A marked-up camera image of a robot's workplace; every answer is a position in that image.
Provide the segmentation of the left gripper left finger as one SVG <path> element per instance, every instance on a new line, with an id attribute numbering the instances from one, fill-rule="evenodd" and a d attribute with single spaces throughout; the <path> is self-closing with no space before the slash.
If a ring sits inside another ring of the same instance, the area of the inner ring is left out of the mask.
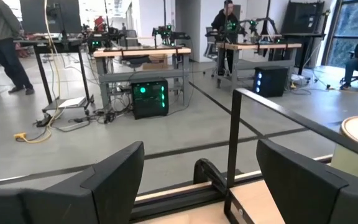
<path id="1" fill-rule="evenodd" d="M 143 168 L 137 141 L 45 190 L 24 190 L 29 223 L 128 224 Z"/>

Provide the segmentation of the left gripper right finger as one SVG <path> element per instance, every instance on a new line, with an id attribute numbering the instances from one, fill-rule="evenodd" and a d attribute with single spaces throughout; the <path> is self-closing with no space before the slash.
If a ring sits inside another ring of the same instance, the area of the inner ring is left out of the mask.
<path id="1" fill-rule="evenodd" d="M 285 224 L 358 224 L 358 177 L 266 139 L 256 157 Z"/>

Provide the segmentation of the wooden shelf board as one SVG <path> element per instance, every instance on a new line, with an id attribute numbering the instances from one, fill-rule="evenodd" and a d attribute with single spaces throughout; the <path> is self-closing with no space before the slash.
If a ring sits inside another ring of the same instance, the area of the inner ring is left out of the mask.
<path id="1" fill-rule="evenodd" d="M 285 224 L 263 180 L 233 187 L 231 192 L 255 224 Z"/>

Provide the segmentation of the computer tower green lights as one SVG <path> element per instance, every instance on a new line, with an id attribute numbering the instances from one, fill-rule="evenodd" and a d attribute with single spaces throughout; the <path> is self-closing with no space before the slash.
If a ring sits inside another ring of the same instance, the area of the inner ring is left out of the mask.
<path id="1" fill-rule="evenodd" d="M 135 119 L 166 116 L 169 111 L 168 81 L 162 77 L 130 81 L 132 112 Z"/>

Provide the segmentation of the flat white box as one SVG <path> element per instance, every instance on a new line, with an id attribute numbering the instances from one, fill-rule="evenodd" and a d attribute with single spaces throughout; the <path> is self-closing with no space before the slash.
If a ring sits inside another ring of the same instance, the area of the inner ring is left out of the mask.
<path id="1" fill-rule="evenodd" d="M 85 102 L 86 102 L 85 97 L 70 98 L 67 100 L 63 100 L 61 103 L 59 103 L 58 108 L 80 107 Z"/>

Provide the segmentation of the black power strip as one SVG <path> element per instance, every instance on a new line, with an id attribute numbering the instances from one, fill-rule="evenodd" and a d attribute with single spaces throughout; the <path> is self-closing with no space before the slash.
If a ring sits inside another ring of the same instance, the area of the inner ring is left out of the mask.
<path id="1" fill-rule="evenodd" d="M 38 128 L 46 127 L 52 119 L 52 116 L 49 113 L 43 113 L 43 115 L 44 117 L 41 120 L 35 122 L 35 125 Z"/>

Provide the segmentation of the computer tower blue lights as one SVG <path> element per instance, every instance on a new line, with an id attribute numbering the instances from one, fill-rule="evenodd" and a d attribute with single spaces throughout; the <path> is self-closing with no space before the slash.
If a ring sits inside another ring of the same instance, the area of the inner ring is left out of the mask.
<path id="1" fill-rule="evenodd" d="M 287 77 L 286 67 L 257 67 L 252 91 L 264 98 L 281 97 L 286 87 Z"/>

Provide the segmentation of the cardboard box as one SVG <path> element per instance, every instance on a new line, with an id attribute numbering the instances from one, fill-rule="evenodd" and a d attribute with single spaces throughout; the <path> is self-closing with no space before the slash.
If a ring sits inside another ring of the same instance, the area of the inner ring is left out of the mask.
<path id="1" fill-rule="evenodd" d="M 149 55 L 149 62 L 144 63 L 142 68 L 144 70 L 157 70 L 168 67 L 166 54 Z"/>

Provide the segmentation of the black monitor stand desk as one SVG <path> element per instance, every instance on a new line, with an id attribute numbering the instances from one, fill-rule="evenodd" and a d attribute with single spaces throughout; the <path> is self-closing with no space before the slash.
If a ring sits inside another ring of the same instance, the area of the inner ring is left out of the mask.
<path id="1" fill-rule="evenodd" d="M 49 54 L 50 56 L 53 56 L 53 54 L 58 54 L 58 56 L 60 56 L 61 54 L 77 53 L 79 57 L 81 76 L 82 76 L 83 86 L 85 90 L 85 99 L 77 105 L 65 106 L 65 108 L 66 109 L 82 108 L 85 112 L 85 115 L 87 116 L 89 115 L 90 112 L 88 110 L 88 106 L 94 103 L 94 96 L 90 95 L 88 89 L 88 82 L 86 79 L 84 63 L 81 54 L 81 51 L 83 50 L 85 45 L 82 43 L 81 39 L 78 38 L 67 39 L 67 40 L 53 39 L 51 44 L 47 39 L 33 39 L 33 40 L 17 39 L 14 41 L 14 43 L 19 43 L 24 47 L 30 46 L 33 47 L 34 49 L 35 58 L 40 72 L 40 77 L 42 79 L 42 84 L 44 86 L 45 94 L 48 101 L 48 105 L 42 109 L 43 113 L 47 113 L 53 109 L 57 109 L 62 103 L 66 102 L 67 99 L 61 99 L 59 97 L 60 94 L 58 94 L 58 96 L 52 96 L 51 89 L 49 88 L 49 84 L 45 74 L 44 63 L 42 62 L 41 55 Z"/>

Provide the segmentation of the wooden table grey legs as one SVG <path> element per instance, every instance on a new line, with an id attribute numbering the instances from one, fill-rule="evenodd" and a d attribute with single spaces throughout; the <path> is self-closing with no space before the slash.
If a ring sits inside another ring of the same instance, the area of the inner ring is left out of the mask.
<path id="1" fill-rule="evenodd" d="M 116 73 L 115 71 L 107 70 L 106 59 L 114 57 L 132 57 L 132 56 L 142 56 L 142 55 L 172 55 L 173 58 L 176 58 L 178 55 L 183 56 L 182 67 L 181 69 L 172 69 L 172 70 L 147 70 L 147 71 L 134 71 L 126 73 Z M 119 47 L 111 49 L 99 49 L 94 52 L 93 56 L 96 61 L 96 68 L 99 79 L 99 87 L 101 91 L 101 99 L 103 110 L 105 112 L 111 109 L 110 102 L 110 93 L 108 92 L 110 83 L 117 82 L 128 82 L 133 78 L 181 78 L 182 84 L 179 86 L 180 91 L 183 94 L 183 105 L 187 107 L 190 104 L 191 90 L 190 90 L 190 54 L 191 49 L 188 47 Z"/>
<path id="2" fill-rule="evenodd" d="M 238 71 L 241 70 L 254 70 L 257 67 L 275 67 L 281 66 L 288 69 L 285 80 L 285 87 L 288 88 L 291 83 L 291 75 L 295 66 L 296 51 L 302 47 L 302 44 L 228 44 L 223 42 L 218 42 L 216 44 L 218 48 L 218 57 L 226 52 L 226 50 L 233 50 L 233 65 L 232 73 L 229 73 L 229 70 L 225 70 L 223 75 L 219 75 L 219 59 L 217 58 L 216 62 L 216 72 L 215 78 L 217 80 L 217 86 L 220 87 L 221 82 L 226 82 L 231 84 L 231 90 L 239 86 L 238 82 L 241 77 L 238 74 Z M 274 60 L 274 61 L 253 61 L 253 60 L 240 60 L 239 53 L 241 50 L 253 50 L 254 52 L 259 52 L 261 50 L 282 50 L 284 56 L 289 56 L 288 60 Z"/>

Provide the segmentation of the grey office chair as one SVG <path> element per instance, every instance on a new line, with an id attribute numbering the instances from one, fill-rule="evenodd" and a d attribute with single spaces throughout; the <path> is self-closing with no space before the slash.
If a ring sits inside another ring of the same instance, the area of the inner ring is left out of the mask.
<path id="1" fill-rule="evenodd" d="M 212 60 L 214 63 L 218 61 L 218 50 L 216 48 L 217 31 L 214 31 L 212 27 L 206 28 L 207 48 L 204 52 L 204 57 Z"/>

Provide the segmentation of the large black case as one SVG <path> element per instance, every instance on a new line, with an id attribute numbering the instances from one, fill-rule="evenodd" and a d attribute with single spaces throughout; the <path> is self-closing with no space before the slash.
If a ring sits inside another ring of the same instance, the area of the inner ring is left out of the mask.
<path id="1" fill-rule="evenodd" d="M 281 33 L 314 33 L 317 31 L 323 13 L 324 1 L 289 1 Z"/>

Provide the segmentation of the black monitor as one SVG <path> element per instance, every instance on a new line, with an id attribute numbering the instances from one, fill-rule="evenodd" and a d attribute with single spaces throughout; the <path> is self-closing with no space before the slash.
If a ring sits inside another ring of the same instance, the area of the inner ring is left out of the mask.
<path id="1" fill-rule="evenodd" d="M 26 33 L 79 34 L 82 30 L 78 0 L 20 0 Z"/>

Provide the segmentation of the black table edge rail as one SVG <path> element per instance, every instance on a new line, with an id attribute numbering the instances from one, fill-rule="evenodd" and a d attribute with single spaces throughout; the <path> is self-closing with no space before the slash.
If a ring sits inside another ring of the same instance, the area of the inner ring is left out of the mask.
<path id="1" fill-rule="evenodd" d="M 226 180 L 137 197 L 130 224 L 254 224 Z"/>

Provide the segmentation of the black metal shelf frame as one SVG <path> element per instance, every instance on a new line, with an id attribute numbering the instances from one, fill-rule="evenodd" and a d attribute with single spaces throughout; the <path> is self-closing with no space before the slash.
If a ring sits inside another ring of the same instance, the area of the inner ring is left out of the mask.
<path id="1" fill-rule="evenodd" d="M 331 129 L 328 129 L 325 126 L 322 126 L 310 119 L 307 119 L 295 112 L 292 112 L 288 109 L 283 108 L 255 93 L 246 90 L 244 88 L 235 89 L 232 93 L 232 109 L 231 109 L 231 129 L 229 137 L 229 154 L 228 154 L 228 165 L 227 165 L 227 188 L 231 189 L 234 186 L 235 177 L 234 171 L 236 169 L 236 160 L 237 160 L 237 145 L 238 145 L 238 132 L 239 132 L 239 123 L 240 123 L 240 113 L 241 113 L 241 102 L 242 97 L 246 96 L 265 107 L 274 110 L 275 112 L 283 115 L 284 117 L 308 128 L 311 131 L 316 132 L 324 136 L 325 138 L 334 141 L 342 146 L 348 147 L 350 150 L 358 153 L 358 143 L 345 138 L 344 136 L 334 132 Z"/>

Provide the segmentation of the black edge bracket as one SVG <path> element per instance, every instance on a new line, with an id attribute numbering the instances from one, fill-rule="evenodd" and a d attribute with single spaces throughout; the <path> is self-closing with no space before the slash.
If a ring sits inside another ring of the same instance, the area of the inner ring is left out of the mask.
<path id="1" fill-rule="evenodd" d="M 212 186 L 223 195 L 227 194 L 227 180 L 219 169 L 208 159 L 201 158 L 195 162 L 193 183 L 210 181 Z"/>

